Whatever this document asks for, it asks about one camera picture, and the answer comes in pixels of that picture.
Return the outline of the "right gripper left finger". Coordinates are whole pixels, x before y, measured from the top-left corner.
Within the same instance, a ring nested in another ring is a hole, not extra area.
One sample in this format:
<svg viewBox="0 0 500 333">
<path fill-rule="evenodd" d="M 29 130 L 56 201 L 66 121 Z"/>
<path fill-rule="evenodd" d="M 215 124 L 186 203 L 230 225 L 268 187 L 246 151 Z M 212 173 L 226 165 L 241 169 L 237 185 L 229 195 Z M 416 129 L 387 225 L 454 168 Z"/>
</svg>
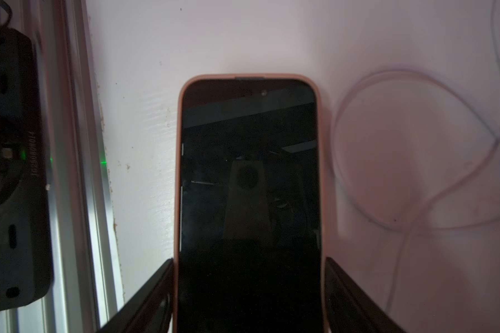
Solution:
<svg viewBox="0 0 500 333">
<path fill-rule="evenodd" d="M 98 333 L 167 333 L 174 301 L 174 260 L 168 259 Z"/>
</svg>

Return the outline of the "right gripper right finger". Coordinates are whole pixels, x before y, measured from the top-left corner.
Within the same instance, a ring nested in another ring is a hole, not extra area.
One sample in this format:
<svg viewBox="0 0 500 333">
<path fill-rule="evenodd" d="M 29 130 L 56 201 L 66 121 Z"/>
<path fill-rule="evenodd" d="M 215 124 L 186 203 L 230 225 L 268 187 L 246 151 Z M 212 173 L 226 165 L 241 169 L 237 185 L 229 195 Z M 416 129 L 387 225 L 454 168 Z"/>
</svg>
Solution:
<svg viewBox="0 0 500 333">
<path fill-rule="evenodd" d="M 324 265 L 324 303 L 332 332 L 404 333 L 332 258 Z"/>
</svg>

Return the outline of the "blue case phone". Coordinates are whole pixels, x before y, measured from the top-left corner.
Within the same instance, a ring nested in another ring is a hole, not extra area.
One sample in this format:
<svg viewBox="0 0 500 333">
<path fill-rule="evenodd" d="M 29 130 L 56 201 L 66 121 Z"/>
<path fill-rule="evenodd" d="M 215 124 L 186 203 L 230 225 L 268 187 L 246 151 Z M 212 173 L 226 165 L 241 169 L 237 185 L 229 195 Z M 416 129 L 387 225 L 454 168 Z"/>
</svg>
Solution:
<svg viewBox="0 0 500 333">
<path fill-rule="evenodd" d="M 175 332 L 323 332 L 319 94 L 203 75 L 179 97 Z"/>
</svg>

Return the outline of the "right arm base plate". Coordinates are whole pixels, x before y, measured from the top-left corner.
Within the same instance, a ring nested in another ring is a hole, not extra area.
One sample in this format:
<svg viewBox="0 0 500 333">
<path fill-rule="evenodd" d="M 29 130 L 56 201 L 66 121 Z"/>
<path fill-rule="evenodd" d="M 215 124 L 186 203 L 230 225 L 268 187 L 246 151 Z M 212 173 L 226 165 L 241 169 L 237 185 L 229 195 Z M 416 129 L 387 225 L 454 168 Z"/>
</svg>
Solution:
<svg viewBox="0 0 500 333">
<path fill-rule="evenodd" d="M 38 71 L 29 37 L 0 28 L 0 312 L 53 279 Z"/>
</svg>

